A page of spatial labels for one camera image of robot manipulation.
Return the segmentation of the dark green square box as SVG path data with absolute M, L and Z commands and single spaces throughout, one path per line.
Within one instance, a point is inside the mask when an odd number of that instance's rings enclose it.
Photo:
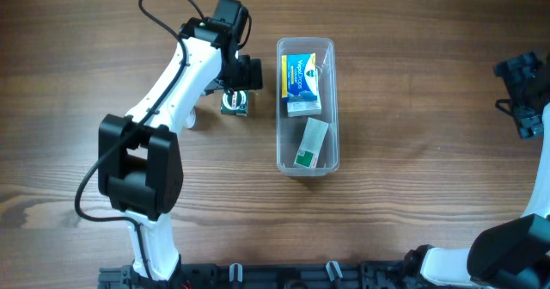
M 223 93 L 221 114 L 247 116 L 249 96 L 247 91 L 234 91 L 231 95 Z

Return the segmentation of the blue VapoDrops lozenge box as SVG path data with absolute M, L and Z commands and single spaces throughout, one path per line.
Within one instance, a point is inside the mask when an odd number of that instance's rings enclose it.
M 281 57 L 282 100 L 316 101 L 319 98 L 316 54 L 288 54 Z

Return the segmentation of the white medicine box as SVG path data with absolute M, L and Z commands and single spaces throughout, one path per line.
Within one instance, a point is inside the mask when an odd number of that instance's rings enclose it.
M 321 114 L 321 101 L 289 101 L 287 114 L 289 117 L 310 116 Z

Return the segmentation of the white spray bottle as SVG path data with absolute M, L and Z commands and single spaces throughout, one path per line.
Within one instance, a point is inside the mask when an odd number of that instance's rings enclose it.
M 197 120 L 197 115 L 196 115 L 195 108 L 193 108 L 190 111 L 190 114 L 186 117 L 185 128 L 193 129 L 195 127 L 196 120 Z

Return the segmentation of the white green Panadol box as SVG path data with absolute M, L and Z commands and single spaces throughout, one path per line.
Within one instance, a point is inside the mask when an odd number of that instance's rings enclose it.
M 307 169 L 316 167 L 328 126 L 325 121 L 308 118 L 294 161 L 296 166 Z

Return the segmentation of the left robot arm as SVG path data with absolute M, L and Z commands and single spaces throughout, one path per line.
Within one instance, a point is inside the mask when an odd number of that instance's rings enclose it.
M 178 136 L 191 127 L 199 97 L 262 89 L 261 62 L 241 55 L 251 16 L 237 0 L 219 0 L 213 16 L 199 15 L 175 33 L 167 68 L 138 105 L 123 117 L 107 115 L 99 127 L 98 190 L 119 211 L 131 233 L 134 260 L 102 269 L 102 288 L 188 288 L 174 245 L 170 212 L 183 170 Z

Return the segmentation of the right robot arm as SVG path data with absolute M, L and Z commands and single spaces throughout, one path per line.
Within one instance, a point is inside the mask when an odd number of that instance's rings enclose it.
M 509 115 L 521 138 L 542 138 L 533 192 L 523 214 L 480 233 L 468 249 L 429 245 L 410 251 L 403 281 L 458 288 L 549 286 L 549 62 L 527 52 L 495 65 L 508 98 L 495 106 Z

